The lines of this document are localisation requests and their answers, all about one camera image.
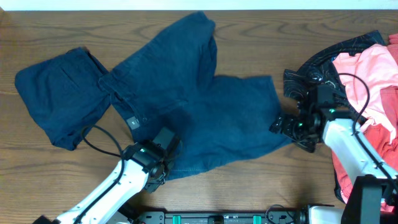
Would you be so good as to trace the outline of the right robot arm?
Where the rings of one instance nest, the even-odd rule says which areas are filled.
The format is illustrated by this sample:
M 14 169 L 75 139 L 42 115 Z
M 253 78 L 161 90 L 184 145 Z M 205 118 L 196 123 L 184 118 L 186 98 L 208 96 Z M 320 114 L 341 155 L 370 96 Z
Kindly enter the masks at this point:
M 397 223 L 397 211 L 382 212 L 386 203 L 397 207 L 397 171 L 376 152 L 348 110 L 308 109 L 299 116 L 280 115 L 269 128 L 313 153 L 318 143 L 337 156 L 353 189 L 343 209 L 307 205 L 294 223 Z

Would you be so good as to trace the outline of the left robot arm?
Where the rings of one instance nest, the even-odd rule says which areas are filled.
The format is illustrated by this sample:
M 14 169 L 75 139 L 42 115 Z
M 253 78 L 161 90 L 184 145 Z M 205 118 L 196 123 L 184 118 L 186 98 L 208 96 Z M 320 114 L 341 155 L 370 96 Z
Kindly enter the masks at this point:
M 142 190 L 155 192 L 165 184 L 178 147 L 171 143 L 163 148 L 152 141 L 128 146 L 112 173 L 86 198 L 56 219 L 42 215 L 34 224 L 107 223 L 131 197 Z

